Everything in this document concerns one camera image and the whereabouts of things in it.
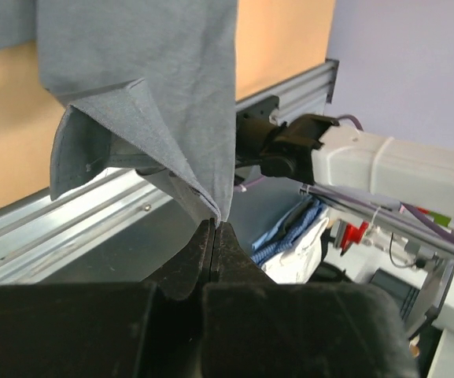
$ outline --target wire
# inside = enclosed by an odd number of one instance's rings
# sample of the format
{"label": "wire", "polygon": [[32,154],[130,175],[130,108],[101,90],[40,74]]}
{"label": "wire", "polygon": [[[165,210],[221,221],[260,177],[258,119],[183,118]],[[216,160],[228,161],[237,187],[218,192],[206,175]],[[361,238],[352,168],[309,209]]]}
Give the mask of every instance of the wire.
{"label": "wire", "polygon": [[421,213],[416,207],[402,203],[403,206],[405,206],[405,209],[408,210],[409,213],[411,213],[415,218],[417,218],[422,224],[427,226],[431,231],[433,231],[435,234],[440,236],[442,239],[447,240],[450,243],[454,243],[454,235],[448,233],[446,230],[441,228],[438,224],[432,222],[429,220],[426,215]]}
{"label": "wire", "polygon": [[354,123],[354,126],[360,131],[363,131],[363,125],[361,124],[360,120],[354,117],[352,114],[342,114],[336,118],[337,120],[350,120]]}
{"label": "wire", "polygon": [[[371,212],[374,212],[377,209],[373,205],[367,204],[366,202],[360,201],[357,198],[351,197],[349,195],[345,195],[345,194],[343,194],[341,192],[337,192],[336,190],[334,190],[334,189],[332,189],[330,187],[316,187],[316,186],[312,186],[312,187],[308,188],[308,192],[310,194],[322,195],[324,197],[332,198],[332,199],[335,199],[335,200],[337,200],[337,198],[340,198],[342,200],[345,200],[347,202],[351,202],[351,203],[353,203],[353,204],[355,204],[357,206],[360,206],[361,208],[369,209]],[[420,226],[414,224],[413,222],[409,222],[408,219],[404,220],[403,218],[395,217],[390,212],[383,212],[382,215],[384,217],[391,218],[390,221],[394,221],[395,220],[397,222],[401,222],[401,223],[403,223],[405,225],[405,227],[408,227],[408,228],[416,227],[421,232],[425,231],[427,229],[427,227],[424,224],[421,224],[422,227],[420,227]]]}
{"label": "wire", "polygon": [[394,266],[396,266],[397,268],[400,268],[400,269],[411,268],[412,266],[414,266],[415,262],[413,264],[408,264],[408,265],[400,265],[400,264],[397,264],[396,262],[394,262],[393,251],[392,251],[393,238],[394,238],[394,233],[391,232],[391,240],[389,241],[389,259],[391,260],[391,264],[393,264]]}
{"label": "wire", "polygon": [[267,177],[262,176],[262,177],[258,177],[257,179],[255,179],[253,181],[249,181],[248,183],[240,183],[239,185],[235,185],[234,186],[234,190],[235,191],[240,191],[240,192],[247,191],[251,187],[254,187],[255,185],[257,185],[257,184],[261,183],[262,181],[264,181],[266,178]]}

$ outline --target blue fabric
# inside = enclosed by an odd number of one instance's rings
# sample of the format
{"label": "blue fabric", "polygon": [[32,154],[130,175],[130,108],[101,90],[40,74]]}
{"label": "blue fabric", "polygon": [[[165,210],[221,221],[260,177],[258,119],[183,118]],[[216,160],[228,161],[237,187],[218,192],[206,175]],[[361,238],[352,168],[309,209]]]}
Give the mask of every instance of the blue fabric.
{"label": "blue fabric", "polygon": [[269,258],[272,258],[276,254],[288,250],[293,246],[295,240],[297,240],[302,233],[304,233],[316,218],[321,214],[324,208],[324,204],[316,201],[314,206],[305,212],[304,215],[291,227],[291,229],[284,235],[284,237],[277,241],[268,244],[262,249],[258,250],[251,258],[258,266],[262,266]]}
{"label": "blue fabric", "polygon": [[258,238],[253,244],[251,244],[251,250],[253,252],[259,250],[266,242],[274,237],[277,231],[281,228],[281,224],[286,220],[286,218],[303,202],[307,202],[308,198],[302,199],[298,204],[292,207],[286,214],[282,216],[281,219],[277,221],[277,223],[272,227],[270,230],[265,232],[260,238]]}

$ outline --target black mount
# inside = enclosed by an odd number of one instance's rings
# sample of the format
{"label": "black mount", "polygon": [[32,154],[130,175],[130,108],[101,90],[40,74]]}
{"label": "black mount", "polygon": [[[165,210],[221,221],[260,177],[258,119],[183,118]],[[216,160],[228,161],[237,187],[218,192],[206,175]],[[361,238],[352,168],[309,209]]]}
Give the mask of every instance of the black mount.
{"label": "black mount", "polygon": [[313,184],[312,151],[322,146],[319,139],[328,128],[339,123],[334,118],[304,114],[291,124],[278,126],[270,122],[267,110],[259,110],[273,104],[279,105],[276,96],[238,113],[237,159],[241,166],[259,165],[264,176]]}

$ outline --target gray cloth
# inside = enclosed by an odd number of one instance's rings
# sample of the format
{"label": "gray cloth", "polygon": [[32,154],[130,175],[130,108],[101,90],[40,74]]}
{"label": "gray cloth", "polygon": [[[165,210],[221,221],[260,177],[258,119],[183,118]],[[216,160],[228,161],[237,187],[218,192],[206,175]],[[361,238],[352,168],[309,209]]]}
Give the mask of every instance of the gray cloth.
{"label": "gray cloth", "polygon": [[0,49],[35,38],[35,0],[0,0]]}
{"label": "gray cloth", "polygon": [[234,177],[236,0],[39,1],[43,86],[67,104],[57,198],[136,168],[196,221],[227,219]]}

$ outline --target orange wall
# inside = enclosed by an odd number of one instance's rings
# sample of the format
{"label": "orange wall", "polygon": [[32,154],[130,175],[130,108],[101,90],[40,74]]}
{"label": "orange wall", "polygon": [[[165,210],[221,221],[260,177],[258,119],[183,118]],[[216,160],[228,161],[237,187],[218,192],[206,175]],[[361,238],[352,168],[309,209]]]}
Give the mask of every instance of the orange wall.
{"label": "orange wall", "polygon": [[[324,62],[334,0],[239,0],[236,99]],[[0,207],[49,183],[62,106],[39,84],[34,43],[0,50]]]}
{"label": "orange wall", "polygon": [[324,63],[334,0],[239,0],[236,99]]}

